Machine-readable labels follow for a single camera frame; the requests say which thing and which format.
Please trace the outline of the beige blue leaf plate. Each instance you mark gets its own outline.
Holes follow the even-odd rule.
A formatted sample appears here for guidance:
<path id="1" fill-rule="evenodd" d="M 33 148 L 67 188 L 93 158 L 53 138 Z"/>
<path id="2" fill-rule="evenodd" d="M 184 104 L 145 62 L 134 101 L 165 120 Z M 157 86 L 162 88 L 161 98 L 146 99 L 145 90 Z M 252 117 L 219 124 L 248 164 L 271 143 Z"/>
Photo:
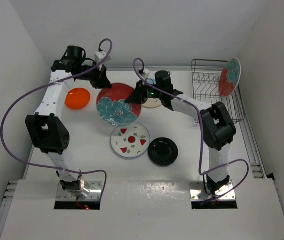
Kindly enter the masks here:
<path id="1" fill-rule="evenodd" d="M 156 84 L 156 80 L 152 78 L 147 78 L 146 81 L 151 85 Z M 146 109 L 155 109 L 160 107 L 161 105 L 162 103 L 158 98 L 148 98 L 147 101 L 142 104 L 142 107 Z"/>

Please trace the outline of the red teal floral plate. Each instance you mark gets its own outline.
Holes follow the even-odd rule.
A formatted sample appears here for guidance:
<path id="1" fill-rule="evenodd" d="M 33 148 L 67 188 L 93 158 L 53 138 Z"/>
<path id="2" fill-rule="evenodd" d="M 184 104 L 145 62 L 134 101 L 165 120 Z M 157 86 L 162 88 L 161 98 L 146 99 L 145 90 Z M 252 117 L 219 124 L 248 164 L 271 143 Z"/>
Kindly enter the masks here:
<path id="1" fill-rule="evenodd" d="M 239 85 L 242 66 L 237 58 L 230 59 L 223 68 L 219 80 L 219 93 L 222 97 L 229 97 Z"/>
<path id="2" fill-rule="evenodd" d="M 110 125 L 128 126 L 141 114 L 140 104 L 126 103 L 134 88 L 124 83 L 113 83 L 112 88 L 102 89 L 96 98 L 99 116 Z"/>

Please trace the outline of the orange plate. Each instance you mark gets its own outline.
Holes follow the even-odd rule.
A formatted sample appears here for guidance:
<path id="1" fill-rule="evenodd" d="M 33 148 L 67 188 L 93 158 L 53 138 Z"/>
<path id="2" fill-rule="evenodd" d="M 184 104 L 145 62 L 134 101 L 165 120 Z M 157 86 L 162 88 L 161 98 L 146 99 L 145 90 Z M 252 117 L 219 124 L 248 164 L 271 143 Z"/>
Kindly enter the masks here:
<path id="1" fill-rule="evenodd" d="M 85 88 L 74 88 L 70 90 L 65 99 L 65 105 L 72 110 L 85 108 L 91 101 L 91 94 Z"/>

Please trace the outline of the white watermelon pattern plate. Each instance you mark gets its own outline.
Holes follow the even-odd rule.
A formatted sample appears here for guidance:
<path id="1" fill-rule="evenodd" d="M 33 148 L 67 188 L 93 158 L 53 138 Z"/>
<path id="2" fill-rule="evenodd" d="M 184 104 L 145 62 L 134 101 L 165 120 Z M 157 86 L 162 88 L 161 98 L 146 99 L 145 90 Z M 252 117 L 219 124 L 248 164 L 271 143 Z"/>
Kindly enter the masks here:
<path id="1" fill-rule="evenodd" d="M 126 159 L 140 157 L 148 150 L 150 143 L 151 136 L 148 129 L 138 122 L 116 127 L 110 136 L 113 151 Z"/>

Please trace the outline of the black plate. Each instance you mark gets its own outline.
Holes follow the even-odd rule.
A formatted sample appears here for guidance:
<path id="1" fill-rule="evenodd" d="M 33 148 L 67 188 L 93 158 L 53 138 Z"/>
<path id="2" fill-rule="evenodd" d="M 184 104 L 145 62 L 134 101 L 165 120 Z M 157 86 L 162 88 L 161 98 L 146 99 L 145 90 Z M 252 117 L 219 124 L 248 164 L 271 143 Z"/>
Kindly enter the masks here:
<path id="1" fill-rule="evenodd" d="M 179 149 L 171 139 L 159 137 L 150 143 L 147 153 L 151 162 L 156 166 L 167 167 L 177 160 Z"/>

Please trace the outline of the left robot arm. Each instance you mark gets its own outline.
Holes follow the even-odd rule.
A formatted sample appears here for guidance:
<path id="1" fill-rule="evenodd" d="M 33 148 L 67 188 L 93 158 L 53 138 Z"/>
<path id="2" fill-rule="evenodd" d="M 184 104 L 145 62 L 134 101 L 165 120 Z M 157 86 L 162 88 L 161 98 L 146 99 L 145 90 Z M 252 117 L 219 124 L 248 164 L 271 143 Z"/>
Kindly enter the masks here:
<path id="1" fill-rule="evenodd" d="M 33 146 L 50 158 L 62 189 L 81 200 L 89 196 L 90 185 L 83 180 L 83 173 L 75 167 L 68 151 L 70 133 L 61 121 L 61 115 L 76 80 L 89 81 L 95 89 L 111 88 L 104 66 L 110 59 L 110 53 L 100 49 L 95 53 L 93 65 L 85 65 L 86 51 L 78 46 L 68 46 L 62 58 L 55 60 L 51 67 L 49 86 L 41 104 L 25 119 Z"/>

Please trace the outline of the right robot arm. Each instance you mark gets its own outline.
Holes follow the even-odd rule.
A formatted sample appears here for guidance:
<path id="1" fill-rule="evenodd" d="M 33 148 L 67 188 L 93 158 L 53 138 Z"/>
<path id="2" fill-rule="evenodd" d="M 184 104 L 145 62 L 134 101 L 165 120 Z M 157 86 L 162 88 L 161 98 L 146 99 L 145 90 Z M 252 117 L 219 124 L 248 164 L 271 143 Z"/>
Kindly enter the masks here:
<path id="1" fill-rule="evenodd" d="M 155 84 L 148 83 L 141 70 L 135 73 L 140 80 L 132 94 L 134 103 L 142 104 L 147 99 L 158 98 L 165 108 L 198 121 L 200 147 L 209 149 L 209 169 L 198 172 L 206 178 L 207 195 L 216 195 L 230 181 L 229 151 L 237 133 L 226 106 L 222 102 L 208 104 L 188 97 L 174 88 L 168 71 L 156 72 Z"/>

